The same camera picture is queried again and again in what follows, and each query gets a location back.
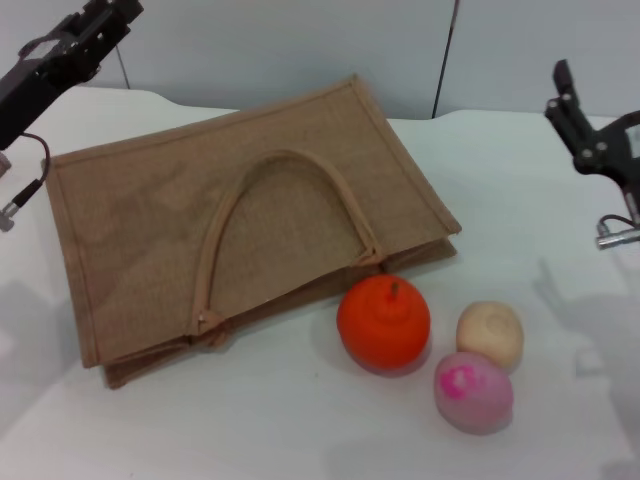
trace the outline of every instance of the fruit stem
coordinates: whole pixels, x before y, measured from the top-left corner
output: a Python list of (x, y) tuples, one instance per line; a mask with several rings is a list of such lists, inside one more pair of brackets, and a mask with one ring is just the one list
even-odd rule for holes
[(398, 285), (398, 282), (393, 282), (391, 284), (391, 299), (395, 300), (398, 297), (398, 288), (400, 288), (400, 285)]

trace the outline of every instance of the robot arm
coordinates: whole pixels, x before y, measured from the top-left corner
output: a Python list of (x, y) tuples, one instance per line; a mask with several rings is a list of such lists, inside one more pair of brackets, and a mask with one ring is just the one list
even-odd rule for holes
[[(573, 155), (575, 169), (583, 175), (604, 175), (616, 182), (631, 217), (602, 217), (597, 224), (598, 248), (640, 241), (640, 111), (628, 113), (602, 130), (594, 130), (580, 109), (566, 60), (556, 64), (553, 81), (559, 96), (547, 102), (545, 116)], [(611, 233), (606, 225), (609, 220), (631, 228)]]
[(60, 95), (100, 71), (100, 62), (129, 33), (129, 24), (140, 13), (138, 0), (91, 0), (82, 13), (67, 16), (47, 35), (27, 43), (18, 63), (0, 79), (0, 151), (19, 136), (28, 136), (40, 141), (46, 153), (42, 177), (0, 211), (0, 230), (13, 227), (13, 215), (46, 178), (48, 147), (24, 131)]

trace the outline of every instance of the foam ball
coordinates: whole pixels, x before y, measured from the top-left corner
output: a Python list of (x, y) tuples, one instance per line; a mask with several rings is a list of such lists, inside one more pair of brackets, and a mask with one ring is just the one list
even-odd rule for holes
[(440, 361), (434, 395), (442, 416), (466, 432), (491, 433), (511, 419), (513, 388), (509, 376), (475, 353), (454, 353)]
[(518, 315), (504, 303), (472, 303), (458, 320), (456, 349), (484, 355), (506, 370), (513, 369), (524, 349)]

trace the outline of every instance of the bag handle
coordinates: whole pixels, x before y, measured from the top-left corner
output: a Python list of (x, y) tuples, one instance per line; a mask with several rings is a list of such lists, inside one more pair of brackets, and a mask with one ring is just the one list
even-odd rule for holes
[(320, 170), (330, 181), (342, 201), (356, 233), (365, 247), (364, 252), (351, 264), (352, 267), (374, 265), (384, 260), (382, 248), (362, 212), (358, 202), (340, 172), (326, 160), (307, 152), (274, 150), (258, 156), (241, 172), (223, 194), (218, 209), (209, 224), (198, 262), (193, 308), (186, 335), (199, 336), (222, 324), (226, 319), (211, 308), (210, 297), (213, 274), (220, 241), (229, 218), (242, 195), (260, 180), (262, 172), (283, 158), (307, 162)]

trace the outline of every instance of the white wall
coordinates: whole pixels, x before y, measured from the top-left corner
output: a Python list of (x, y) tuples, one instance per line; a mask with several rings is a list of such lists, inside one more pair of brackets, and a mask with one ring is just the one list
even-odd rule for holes
[(590, 114), (640, 109), (639, 0), (462, 0), (438, 115), (542, 111), (567, 58)]
[[(49, 33), (65, 16), (80, 11), (84, 0), (0, 0), (0, 76), (18, 61), (18, 50), (28, 41)], [(124, 88), (122, 69), (109, 55), (92, 84)]]
[[(0, 0), (0, 74), (85, 0)], [(249, 108), (358, 72), (387, 115), (428, 118), (454, 0), (142, 0), (132, 88)], [(461, 0), (438, 114), (541, 111), (568, 58), (588, 113), (640, 109), (640, 0)], [(115, 55), (92, 82), (125, 86)]]
[(391, 116), (429, 118), (453, 0), (143, 0), (122, 43), (132, 88), (249, 108), (353, 72)]

